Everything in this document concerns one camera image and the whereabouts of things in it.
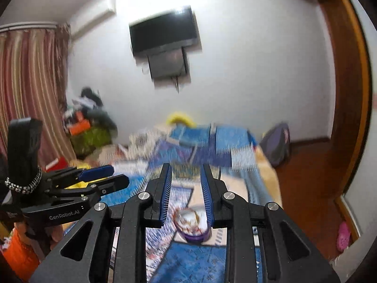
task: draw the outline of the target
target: striped curtain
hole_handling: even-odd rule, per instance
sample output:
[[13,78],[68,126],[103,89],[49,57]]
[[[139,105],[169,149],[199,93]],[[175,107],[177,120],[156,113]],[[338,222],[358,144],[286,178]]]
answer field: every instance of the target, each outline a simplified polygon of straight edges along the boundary
[[8,124],[33,117],[43,121],[39,165],[75,159],[61,124],[66,108],[67,26],[0,33],[0,152],[6,155]]

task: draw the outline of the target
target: metal screw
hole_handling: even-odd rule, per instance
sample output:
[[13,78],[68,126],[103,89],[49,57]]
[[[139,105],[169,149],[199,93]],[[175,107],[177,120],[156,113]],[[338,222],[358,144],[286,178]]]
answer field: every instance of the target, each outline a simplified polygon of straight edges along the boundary
[[104,204],[103,202],[99,202],[99,203],[97,203],[97,204],[94,206],[94,209],[95,209],[96,211],[102,211],[105,207],[106,207],[106,204]]
[[147,192],[141,192],[141,193],[138,195],[139,199],[141,199],[141,200],[148,199],[149,196],[150,196],[150,195],[149,195],[149,193],[147,193]]
[[235,197],[235,195],[234,195],[232,192],[226,192],[226,193],[224,194],[224,198],[225,198],[226,200],[232,200],[232,199],[234,199],[234,197]]
[[275,202],[270,202],[267,204],[267,207],[271,210],[271,211],[276,211],[278,208],[279,208],[279,205]]

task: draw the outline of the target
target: bracelet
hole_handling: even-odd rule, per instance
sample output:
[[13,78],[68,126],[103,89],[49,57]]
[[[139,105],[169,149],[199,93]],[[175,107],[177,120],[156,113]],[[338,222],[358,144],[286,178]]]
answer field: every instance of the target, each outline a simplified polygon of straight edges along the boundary
[[5,186],[8,187],[12,191],[16,191],[21,194],[28,195],[28,194],[31,194],[37,188],[41,179],[42,179],[42,168],[38,166],[38,172],[36,176],[34,177],[34,179],[32,180],[32,182],[28,186],[16,185],[9,181],[9,177],[6,178]]

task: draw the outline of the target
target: curtain rail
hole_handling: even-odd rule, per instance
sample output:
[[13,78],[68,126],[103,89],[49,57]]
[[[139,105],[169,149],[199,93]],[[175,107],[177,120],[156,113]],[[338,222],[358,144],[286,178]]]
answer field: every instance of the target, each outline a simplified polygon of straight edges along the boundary
[[0,33],[22,29],[55,29],[57,25],[57,22],[50,21],[16,22],[0,25]]

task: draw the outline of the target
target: brown floor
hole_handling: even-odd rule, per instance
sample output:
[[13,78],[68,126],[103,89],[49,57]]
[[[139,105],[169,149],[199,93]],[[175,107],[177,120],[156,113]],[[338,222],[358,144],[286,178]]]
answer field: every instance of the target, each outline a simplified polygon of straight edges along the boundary
[[328,260],[340,253],[336,240],[343,221],[335,197],[326,193],[329,178],[324,172],[329,144],[292,145],[290,159],[276,169],[284,210]]

